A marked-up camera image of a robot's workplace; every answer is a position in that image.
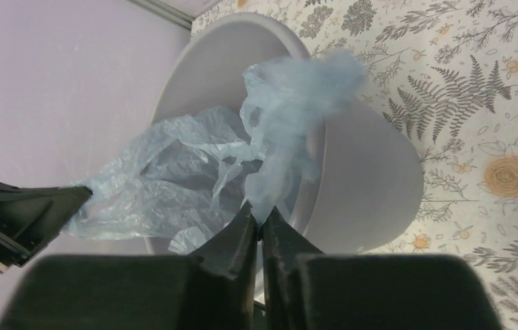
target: blue plastic bag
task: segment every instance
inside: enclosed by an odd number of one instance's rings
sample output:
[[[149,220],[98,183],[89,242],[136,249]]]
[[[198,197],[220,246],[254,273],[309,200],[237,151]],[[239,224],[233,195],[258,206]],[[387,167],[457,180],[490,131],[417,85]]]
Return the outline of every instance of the blue plastic bag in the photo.
[[[91,239],[172,237],[176,252],[188,253],[245,200],[259,223],[275,206],[289,219],[301,179],[320,174],[307,135],[352,107],[363,68],[342,51],[253,65],[244,79],[239,116],[218,107],[154,124],[98,175],[75,183],[94,195],[67,231]]]

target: floral tablecloth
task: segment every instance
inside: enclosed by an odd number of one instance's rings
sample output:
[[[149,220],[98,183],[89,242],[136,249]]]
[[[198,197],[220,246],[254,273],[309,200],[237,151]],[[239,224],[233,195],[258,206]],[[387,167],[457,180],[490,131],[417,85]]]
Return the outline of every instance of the floral tablecloth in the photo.
[[[518,329],[518,0],[225,0],[289,26],[315,57],[348,48],[369,104],[417,148],[425,192],[406,232],[371,253],[450,253]]]

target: tablecloth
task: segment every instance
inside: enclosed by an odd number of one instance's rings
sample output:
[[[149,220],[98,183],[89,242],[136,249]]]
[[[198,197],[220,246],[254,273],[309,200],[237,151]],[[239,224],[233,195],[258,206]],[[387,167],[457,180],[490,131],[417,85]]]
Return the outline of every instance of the tablecloth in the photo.
[[[518,329],[518,0],[224,0],[193,34],[235,12],[279,20],[315,57],[353,51],[369,77],[359,98],[424,168],[410,227],[367,253],[461,256]]]

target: patterned fabric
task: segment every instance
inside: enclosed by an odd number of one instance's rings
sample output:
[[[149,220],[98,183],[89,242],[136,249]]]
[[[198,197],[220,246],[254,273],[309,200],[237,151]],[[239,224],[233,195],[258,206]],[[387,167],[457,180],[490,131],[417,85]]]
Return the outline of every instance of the patterned fabric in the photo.
[[[279,20],[315,57],[355,53],[360,99],[411,140],[425,174],[411,226],[367,253],[461,256],[518,329],[518,0],[225,0],[193,33],[234,12]]]

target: botanical print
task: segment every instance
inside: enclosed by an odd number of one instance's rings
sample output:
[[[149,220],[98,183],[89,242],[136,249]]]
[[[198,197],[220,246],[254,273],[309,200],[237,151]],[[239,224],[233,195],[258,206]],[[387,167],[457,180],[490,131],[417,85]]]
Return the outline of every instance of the botanical print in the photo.
[[[356,95],[417,149],[420,209],[365,253],[464,258],[518,330],[518,0],[223,0],[193,33],[235,12],[286,24],[313,57],[351,50]]]
[[[299,30],[299,36],[315,38],[321,30],[323,22],[332,15],[333,11],[332,8],[324,5],[315,8],[314,12],[309,14],[307,20],[301,24],[302,29]]]
[[[350,36],[356,36],[367,31],[372,26],[372,19],[376,10],[372,8],[370,0],[358,0],[348,8],[344,15],[342,30],[349,30]]]
[[[499,65],[484,76],[482,66],[471,56],[471,72],[462,76],[460,71],[431,67],[443,80],[444,85],[435,84],[432,80],[415,79],[409,76],[409,84],[414,91],[397,88],[398,95],[404,104],[389,99],[391,113],[384,117],[398,130],[407,132],[412,138],[413,131],[422,139],[426,129],[433,123],[433,142],[445,126],[449,126],[453,137],[459,135],[462,125],[480,109],[488,109],[495,113],[496,96],[511,100],[510,86],[506,86],[499,76]]]

